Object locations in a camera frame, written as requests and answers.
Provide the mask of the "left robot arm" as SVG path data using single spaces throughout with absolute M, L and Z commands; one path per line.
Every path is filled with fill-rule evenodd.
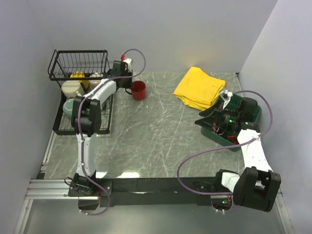
M 71 124 L 78 140 L 78 167 L 73 182 L 87 196 L 94 195 L 98 189 L 94 181 L 96 177 L 94 155 L 95 140 L 102 122 L 101 108 L 118 88 L 132 86 L 132 79 L 129 78 L 133 75 L 132 59 L 115 60 L 111 74 L 123 78 L 114 80 L 103 78 L 94 89 L 84 96 L 76 96 L 73 102 Z

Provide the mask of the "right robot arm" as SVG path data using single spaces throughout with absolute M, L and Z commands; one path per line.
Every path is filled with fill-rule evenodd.
M 201 133 L 231 151 L 242 151 L 245 169 L 241 175 L 221 171 L 214 181 L 218 194 L 233 193 L 235 205 L 270 212 L 278 193 L 281 176 L 268 164 L 257 124 L 261 107 L 255 99 L 234 95 L 225 104 L 222 98 L 205 111 L 195 124 Z

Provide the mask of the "pink mug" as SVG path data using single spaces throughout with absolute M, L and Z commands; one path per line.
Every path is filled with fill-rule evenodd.
M 89 76 L 89 91 L 92 91 L 96 88 L 103 78 L 103 74 L 93 73 Z

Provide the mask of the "floral mug green inside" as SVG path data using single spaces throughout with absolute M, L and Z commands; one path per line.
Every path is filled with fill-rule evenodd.
M 67 99 L 73 99 L 76 96 L 84 96 L 85 91 L 78 80 L 67 80 L 62 86 L 61 90 Z

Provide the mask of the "red mug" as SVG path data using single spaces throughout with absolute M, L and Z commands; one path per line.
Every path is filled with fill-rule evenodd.
M 137 80 L 132 83 L 130 91 L 125 89 L 125 92 L 132 95 L 134 100 L 142 101 L 146 98 L 146 85 L 143 81 Z

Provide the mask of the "speckled teal mug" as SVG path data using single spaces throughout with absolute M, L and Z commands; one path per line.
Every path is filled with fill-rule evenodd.
M 74 100 L 73 99 L 68 99 L 68 100 L 65 101 L 65 103 L 63 104 L 63 107 L 62 107 L 63 113 L 69 119 L 72 118 L 73 104 L 74 104 Z

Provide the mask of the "yellow enamel mug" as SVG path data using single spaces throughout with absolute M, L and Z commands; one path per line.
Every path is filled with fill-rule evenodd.
M 77 72 L 73 72 L 70 75 L 70 78 L 85 78 L 85 74 L 83 72 L 77 71 Z M 89 80 L 79 80 L 79 82 L 81 83 L 81 85 L 87 89 L 89 87 Z

